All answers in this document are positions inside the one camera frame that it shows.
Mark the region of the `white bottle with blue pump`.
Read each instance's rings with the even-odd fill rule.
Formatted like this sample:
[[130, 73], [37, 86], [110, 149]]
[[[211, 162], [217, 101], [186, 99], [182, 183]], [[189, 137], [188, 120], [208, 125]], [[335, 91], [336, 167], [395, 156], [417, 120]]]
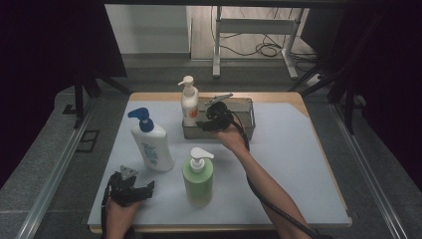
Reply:
[[131, 134], [147, 168], [155, 171], [169, 171], [174, 167], [170, 154], [167, 132], [150, 118], [147, 108], [139, 108], [127, 114], [131, 119], [138, 119], [138, 124], [131, 129]]

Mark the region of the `person's left hand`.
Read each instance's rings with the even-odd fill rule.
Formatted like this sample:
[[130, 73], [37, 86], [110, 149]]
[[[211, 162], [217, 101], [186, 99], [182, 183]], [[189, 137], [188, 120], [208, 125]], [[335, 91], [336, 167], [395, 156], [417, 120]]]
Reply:
[[106, 229], [111, 232], [125, 232], [132, 225], [141, 204], [142, 202], [135, 202], [122, 207], [110, 198], [106, 204]]

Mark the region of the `green bottle with white pump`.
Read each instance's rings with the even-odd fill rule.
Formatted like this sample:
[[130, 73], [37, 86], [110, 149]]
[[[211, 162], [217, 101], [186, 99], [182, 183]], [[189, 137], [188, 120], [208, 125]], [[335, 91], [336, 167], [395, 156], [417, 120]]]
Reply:
[[190, 158], [182, 165], [182, 175], [189, 202], [196, 207], [206, 206], [212, 198], [214, 155], [203, 148], [193, 147]]

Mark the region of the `metal mesh basket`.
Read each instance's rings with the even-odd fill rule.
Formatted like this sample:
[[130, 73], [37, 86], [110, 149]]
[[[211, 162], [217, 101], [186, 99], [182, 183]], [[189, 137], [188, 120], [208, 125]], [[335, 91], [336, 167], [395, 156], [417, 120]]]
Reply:
[[[206, 112], [208, 106], [206, 103], [213, 98], [200, 97], [198, 102], [199, 115], [196, 119], [198, 121], [208, 121]], [[249, 98], [229, 98], [223, 101], [231, 112], [233, 121], [231, 124], [237, 124], [242, 129], [248, 140], [252, 139], [253, 132], [256, 126], [253, 101]], [[183, 134], [188, 139], [211, 139], [211, 131], [203, 131], [196, 126], [184, 126]]]

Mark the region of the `white metal desk frame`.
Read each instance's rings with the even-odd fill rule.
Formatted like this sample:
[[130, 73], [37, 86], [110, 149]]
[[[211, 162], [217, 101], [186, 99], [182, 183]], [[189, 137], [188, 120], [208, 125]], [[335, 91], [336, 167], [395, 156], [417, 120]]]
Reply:
[[270, 34], [285, 35], [289, 39], [282, 49], [282, 57], [292, 80], [298, 78], [297, 70], [291, 59], [292, 47], [297, 37], [302, 17], [305, 12], [300, 8], [295, 19], [234, 19], [222, 17], [222, 6], [216, 8], [215, 44], [213, 53], [212, 76], [220, 77], [220, 34]]

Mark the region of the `aluminium rail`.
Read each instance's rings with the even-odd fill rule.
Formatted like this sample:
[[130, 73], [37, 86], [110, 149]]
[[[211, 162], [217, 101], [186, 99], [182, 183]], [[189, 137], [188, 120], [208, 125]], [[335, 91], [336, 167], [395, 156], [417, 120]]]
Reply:
[[364, 155], [354, 134], [349, 131], [345, 124], [345, 116], [342, 114], [340, 107], [337, 105], [329, 105], [335, 117], [340, 131], [349, 146], [353, 157], [358, 165], [359, 171], [371, 193], [372, 198], [380, 211], [381, 216], [393, 239], [409, 239], [403, 228], [401, 220], [393, 208], [390, 200], [387, 198], [384, 190], [381, 188], [366, 156]]
[[83, 133], [92, 118], [96, 104], [96, 100], [89, 100], [87, 102], [86, 108], [83, 110], [84, 117], [81, 119], [79, 127], [72, 131], [72, 134], [65, 144], [59, 159], [55, 162], [53, 169], [49, 173], [46, 182], [35, 199], [33, 206], [15, 239], [33, 239], [36, 235], [37, 230], [41, 225], [47, 209], [83, 136]]

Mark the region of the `person's right hand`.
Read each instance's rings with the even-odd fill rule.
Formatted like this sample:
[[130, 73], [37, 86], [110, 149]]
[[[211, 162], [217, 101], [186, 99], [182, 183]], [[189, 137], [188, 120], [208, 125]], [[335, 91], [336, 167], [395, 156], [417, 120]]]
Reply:
[[212, 135], [236, 156], [245, 155], [249, 152], [239, 130], [232, 124], [223, 130], [213, 131]]

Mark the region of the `cream pump bottle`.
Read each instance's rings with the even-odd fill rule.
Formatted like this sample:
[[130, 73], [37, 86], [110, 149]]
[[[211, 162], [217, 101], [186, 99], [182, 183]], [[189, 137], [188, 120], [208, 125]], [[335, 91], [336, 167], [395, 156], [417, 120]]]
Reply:
[[191, 76], [185, 76], [179, 86], [184, 86], [181, 98], [182, 125], [196, 126], [196, 119], [199, 115], [199, 91], [194, 87], [194, 79]]

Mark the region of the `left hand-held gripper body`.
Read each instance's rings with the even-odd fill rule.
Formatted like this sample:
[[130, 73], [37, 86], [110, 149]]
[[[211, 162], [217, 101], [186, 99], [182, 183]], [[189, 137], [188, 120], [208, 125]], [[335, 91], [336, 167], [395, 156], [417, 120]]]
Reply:
[[108, 181], [109, 195], [120, 206], [127, 207], [136, 201], [134, 184], [138, 171], [121, 165]]

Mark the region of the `white cabinet panel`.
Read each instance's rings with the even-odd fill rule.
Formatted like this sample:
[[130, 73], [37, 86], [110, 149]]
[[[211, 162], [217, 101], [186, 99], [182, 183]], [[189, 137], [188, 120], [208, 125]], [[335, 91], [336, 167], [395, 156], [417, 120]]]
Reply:
[[106, 4], [105, 9], [122, 54], [190, 52], [190, 7]]

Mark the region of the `dark curtain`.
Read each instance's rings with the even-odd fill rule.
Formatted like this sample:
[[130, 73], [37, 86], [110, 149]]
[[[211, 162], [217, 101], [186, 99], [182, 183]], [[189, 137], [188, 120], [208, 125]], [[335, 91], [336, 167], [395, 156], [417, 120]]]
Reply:
[[0, 0], [0, 187], [77, 78], [123, 77], [105, 0]]
[[322, 20], [346, 10], [376, 12], [379, 22], [353, 70], [355, 96], [365, 100], [362, 113], [377, 136], [422, 190], [422, 0], [347, 0], [341, 8], [312, 8], [306, 29], [325, 44], [334, 27]]

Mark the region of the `black metal stand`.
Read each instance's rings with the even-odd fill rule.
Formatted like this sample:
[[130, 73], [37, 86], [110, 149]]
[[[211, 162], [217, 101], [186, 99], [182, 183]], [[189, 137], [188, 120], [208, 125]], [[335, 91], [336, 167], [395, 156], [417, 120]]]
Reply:
[[66, 114], [76, 115], [74, 128], [79, 128], [82, 125], [87, 114], [85, 111], [84, 93], [87, 93], [92, 99], [98, 99], [101, 96], [102, 90], [98, 80], [109, 84], [127, 96], [132, 94], [132, 90], [99, 71], [91, 70], [87, 73], [76, 74], [74, 81], [75, 108], [72, 109], [71, 106], [65, 107]]
[[337, 18], [331, 17], [322, 20], [325, 27], [320, 28], [319, 39], [322, 41], [328, 36], [328, 33], [323, 30], [331, 26], [334, 27], [333, 40], [326, 52], [318, 57], [316, 64], [290, 88], [290, 92], [295, 92], [312, 74], [322, 70], [325, 77], [315, 85], [299, 91], [299, 94], [305, 97], [332, 84], [327, 99], [330, 103], [337, 104], [341, 97], [345, 97], [344, 123], [350, 133], [353, 133], [352, 111], [355, 96], [353, 70], [379, 22], [379, 17], [380, 15], [376, 12], [344, 10]]

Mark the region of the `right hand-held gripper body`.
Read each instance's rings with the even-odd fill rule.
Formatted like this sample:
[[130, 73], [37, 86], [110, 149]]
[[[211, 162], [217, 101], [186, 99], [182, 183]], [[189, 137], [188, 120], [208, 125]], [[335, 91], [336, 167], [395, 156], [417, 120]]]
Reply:
[[223, 103], [224, 100], [233, 96], [232, 93], [222, 96], [215, 96], [212, 100], [206, 103], [208, 106], [206, 117], [216, 124], [215, 130], [223, 130], [227, 128], [233, 121], [231, 112]]

